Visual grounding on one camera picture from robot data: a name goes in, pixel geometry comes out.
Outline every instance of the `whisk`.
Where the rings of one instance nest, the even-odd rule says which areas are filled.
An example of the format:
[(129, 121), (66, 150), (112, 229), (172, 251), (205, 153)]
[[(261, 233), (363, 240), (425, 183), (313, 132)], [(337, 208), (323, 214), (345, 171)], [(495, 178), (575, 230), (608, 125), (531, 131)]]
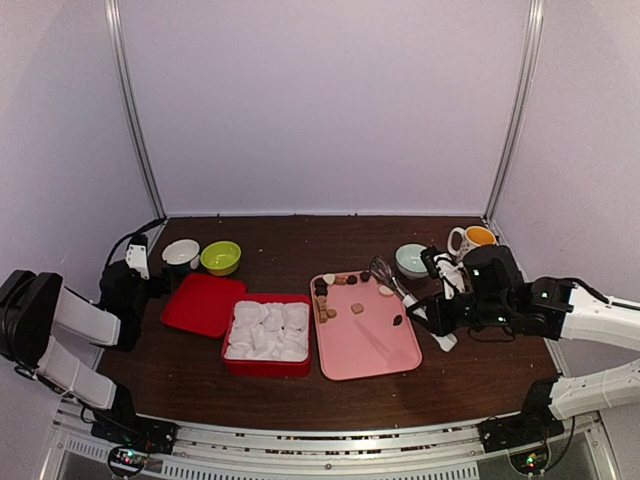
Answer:
[[(396, 278), (393, 274), (393, 269), (387, 263), (387, 261), (379, 255), (376, 255), (371, 260), (369, 264), (369, 271), (371, 275), (374, 276), (376, 280), (378, 280), (383, 285), (389, 287), (400, 299), (402, 300), (402, 304), (405, 307), (410, 307), (411, 305), (418, 302), (416, 297), (414, 297), (409, 290), (407, 290)], [(424, 311), (424, 308), (416, 310), (416, 314), (423, 317), (425, 320), (427, 319), (427, 314)], [(438, 337), (431, 334), (433, 338), (438, 342), (440, 348), (445, 352), (451, 350), (454, 345), (458, 342), (458, 339), (453, 334), (449, 334), (446, 337)]]

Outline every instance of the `white whisk handle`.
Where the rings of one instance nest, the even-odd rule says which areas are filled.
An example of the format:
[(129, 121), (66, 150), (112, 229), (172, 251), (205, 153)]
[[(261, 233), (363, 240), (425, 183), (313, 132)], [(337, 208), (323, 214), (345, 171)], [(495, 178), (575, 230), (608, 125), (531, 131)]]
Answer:
[[(418, 300), (416, 300), (416, 297), (414, 297), (413, 295), (406, 295), (402, 299), (402, 304), (407, 308), (417, 302)], [(427, 320), (427, 314), (425, 313), (424, 308), (416, 310), (415, 313), (420, 315), (425, 320)], [(453, 333), (450, 333), (446, 337), (438, 337), (433, 333), (431, 334), (431, 336), (436, 340), (436, 342), (438, 342), (438, 345), (440, 345), (440, 348), (445, 352), (449, 352), (456, 345), (456, 343), (458, 343), (458, 339)]]

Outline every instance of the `red lid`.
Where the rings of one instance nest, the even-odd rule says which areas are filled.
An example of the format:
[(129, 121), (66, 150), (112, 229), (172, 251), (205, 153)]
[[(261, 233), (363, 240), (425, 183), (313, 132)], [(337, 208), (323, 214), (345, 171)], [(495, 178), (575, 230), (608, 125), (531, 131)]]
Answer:
[(220, 338), (229, 326), (234, 305), (246, 291), (243, 282), (192, 273), (184, 279), (162, 312), (162, 323)]

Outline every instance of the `pink tray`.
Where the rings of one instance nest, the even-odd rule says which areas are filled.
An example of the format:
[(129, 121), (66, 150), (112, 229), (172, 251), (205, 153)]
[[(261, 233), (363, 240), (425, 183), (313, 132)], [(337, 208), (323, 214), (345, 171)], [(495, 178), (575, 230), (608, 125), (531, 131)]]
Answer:
[[(359, 275), (360, 272), (337, 275)], [(379, 285), (371, 278), (356, 285), (331, 285), (327, 295), (327, 308), (338, 312), (326, 323), (319, 322), (313, 282), (311, 296), (318, 335), (320, 366), (331, 380), (351, 380), (389, 373), (406, 372), (422, 362), (422, 352), (413, 331), (413, 325), (404, 313), (398, 297), (383, 297)], [(351, 311), (351, 305), (361, 303), (364, 312)], [(402, 323), (393, 326), (396, 315)]]

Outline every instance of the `dark brown wooden tabletop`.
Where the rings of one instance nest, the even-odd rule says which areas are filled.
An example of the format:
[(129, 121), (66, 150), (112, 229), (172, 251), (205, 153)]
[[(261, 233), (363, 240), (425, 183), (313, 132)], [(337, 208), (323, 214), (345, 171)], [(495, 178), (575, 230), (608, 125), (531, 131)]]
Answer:
[[(231, 278), (252, 293), (309, 293), (320, 273), (359, 270), (374, 255), (390, 262), (405, 243), (446, 247), (455, 226), (479, 218), (252, 217), (179, 218), (164, 229), (151, 254), (193, 238), (204, 248), (218, 240), (242, 247)], [(437, 281), (406, 281), (418, 297), (441, 289)], [(456, 422), (520, 409), (531, 383), (555, 375), (540, 338), (484, 344), (457, 332), (458, 344), (442, 352), (414, 325), (423, 361), (414, 371), (346, 382), (323, 376), (313, 341), (312, 371), (301, 379), (231, 375), (221, 360), (222, 340), (193, 335), (160, 322), (169, 297), (151, 300), (143, 334), (131, 353), (105, 352), (99, 372), (123, 383), (139, 413), (215, 425), (278, 430), (371, 430)], [(484, 331), (483, 338), (499, 332)]]

